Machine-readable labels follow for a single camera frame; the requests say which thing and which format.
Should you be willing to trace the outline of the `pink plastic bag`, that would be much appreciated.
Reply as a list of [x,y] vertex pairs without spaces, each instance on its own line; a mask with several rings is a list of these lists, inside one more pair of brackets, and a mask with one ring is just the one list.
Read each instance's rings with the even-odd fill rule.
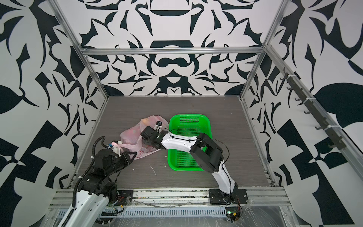
[[159,115],[152,115],[147,119],[150,121],[150,125],[145,125],[141,119],[141,121],[134,127],[122,132],[120,134],[121,140],[111,143],[113,151],[119,155],[125,151],[137,152],[138,154],[135,159],[141,159],[159,151],[160,149],[155,149],[146,145],[140,134],[147,126],[154,129],[157,121],[161,121],[163,123],[162,128],[169,128],[169,123]]

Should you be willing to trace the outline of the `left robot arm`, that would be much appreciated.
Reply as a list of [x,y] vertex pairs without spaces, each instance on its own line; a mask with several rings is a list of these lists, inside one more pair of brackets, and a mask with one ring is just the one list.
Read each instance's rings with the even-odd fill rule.
[[70,208],[58,224],[59,227],[91,227],[95,223],[108,224],[124,212],[132,201],[133,190],[118,190],[113,174],[129,166],[137,152],[121,155],[111,148],[92,151],[92,161],[76,183]]

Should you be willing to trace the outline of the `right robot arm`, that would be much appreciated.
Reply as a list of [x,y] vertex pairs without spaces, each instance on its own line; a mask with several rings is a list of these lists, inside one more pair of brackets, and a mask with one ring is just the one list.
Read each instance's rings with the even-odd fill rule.
[[207,134],[187,137],[170,130],[155,130],[150,126],[141,132],[146,143],[156,149],[174,149],[191,154],[200,168],[211,173],[227,203],[237,199],[238,184],[226,168],[222,148]]

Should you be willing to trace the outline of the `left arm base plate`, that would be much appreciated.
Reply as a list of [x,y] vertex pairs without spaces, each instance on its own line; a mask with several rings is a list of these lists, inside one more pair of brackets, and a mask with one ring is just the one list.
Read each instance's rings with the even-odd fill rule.
[[131,203],[133,201],[133,193],[133,190],[117,190],[113,205],[124,206]]

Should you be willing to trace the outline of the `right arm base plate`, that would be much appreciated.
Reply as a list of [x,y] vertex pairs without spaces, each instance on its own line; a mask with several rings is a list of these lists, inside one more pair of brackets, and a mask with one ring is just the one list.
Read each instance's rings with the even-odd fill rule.
[[235,188],[231,195],[219,189],[209,189],[209,203],[211,205],[247,204],[248,196],[245,189]]

